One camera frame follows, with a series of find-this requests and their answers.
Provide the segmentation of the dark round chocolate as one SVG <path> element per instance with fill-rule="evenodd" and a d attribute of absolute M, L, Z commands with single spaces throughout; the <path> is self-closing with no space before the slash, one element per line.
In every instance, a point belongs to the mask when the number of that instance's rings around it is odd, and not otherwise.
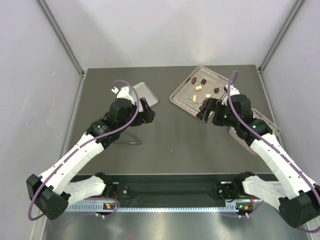
<path fill-rule="evenodd" d="M 217 94 L 219 91 L 220 91 L 219 88 L 215 88 L 213 92 L 214 92 L 215 94 Z"/>

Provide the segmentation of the milk chocolate block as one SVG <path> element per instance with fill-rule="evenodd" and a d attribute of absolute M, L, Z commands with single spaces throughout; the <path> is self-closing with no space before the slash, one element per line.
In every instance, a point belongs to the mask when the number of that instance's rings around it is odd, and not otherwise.
<path fill-rule="evenodd" d="M 193 77 L 192 80 L 191 80 L 191 83 L 194 85 L 196 82 L 197 82 L 197 78 Z"/>

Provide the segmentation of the metal serving tongs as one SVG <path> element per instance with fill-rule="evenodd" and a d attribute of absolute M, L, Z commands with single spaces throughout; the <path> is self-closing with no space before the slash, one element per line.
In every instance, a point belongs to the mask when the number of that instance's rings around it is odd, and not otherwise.
<path fill-rule="evenodd" d="M 142 144 L 141 140 L 138 139 L 135 135 L 129 132 L 123 132 L 120 135 L 120 138 L 117 141 L 120 145 L 131 145 L 131 146 L 139 146 Z"/>

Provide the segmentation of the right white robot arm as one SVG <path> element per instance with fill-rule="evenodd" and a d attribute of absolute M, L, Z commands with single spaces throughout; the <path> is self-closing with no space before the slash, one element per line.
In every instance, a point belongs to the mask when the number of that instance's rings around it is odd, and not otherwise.
<path fill-rule="evenodd" d="M 264 119 L 253 115 L 251 101 L 233 86 L 225 86 L 224 99 L 207 95 L 196 115 L 206 123 L 212 115 L 215 126 L 231 127 L 274 174 L 279 184 L 268 183 L 252 172 L 242 172 L 232 181 L 234 195 L 257 197 L 275 208 L 292 228 L 299 228 L 320 215 L 320 186 L 308 177 L 280 146 Z"/>

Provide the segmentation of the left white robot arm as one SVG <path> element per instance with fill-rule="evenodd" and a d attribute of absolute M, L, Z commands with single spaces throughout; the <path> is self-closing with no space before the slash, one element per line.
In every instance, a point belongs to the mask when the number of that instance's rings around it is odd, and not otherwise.
<path fill-rule="evenodd" d="M 32 174 L 26 180 L 30 209 L 36 206 L 42 215 L 54 220 L 72 204 L 89 198 L 112 198 L 115 188 L 104 173 L 73 182 L 78 172 L 94 157 L 116 142 L 129 127 L 152 123 L 157 103 L 151 94 L 136 86 L 112 88 L 116 99 L 104 117 L 94 121 L 79 141 L 52 167 L 40 175 Z"/>

